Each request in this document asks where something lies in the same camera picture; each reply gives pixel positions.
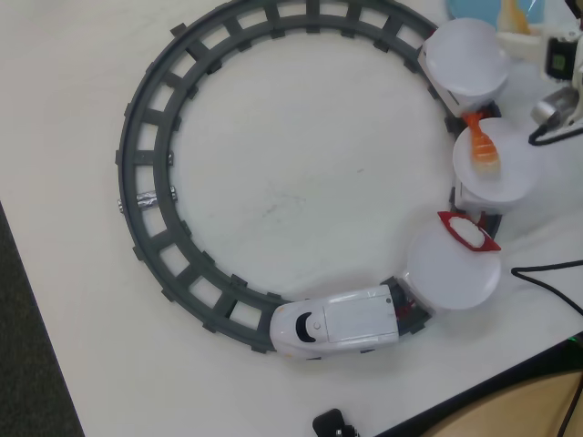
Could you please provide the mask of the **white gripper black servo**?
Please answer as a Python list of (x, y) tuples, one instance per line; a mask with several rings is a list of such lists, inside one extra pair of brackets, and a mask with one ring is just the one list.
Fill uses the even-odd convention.
[(511, 57), (542, 62), (543, 72), (559, 82), (579, 86), (582, 82), (582, 30), (550, 28), (542, 35), (497, 32), (496, 40)]

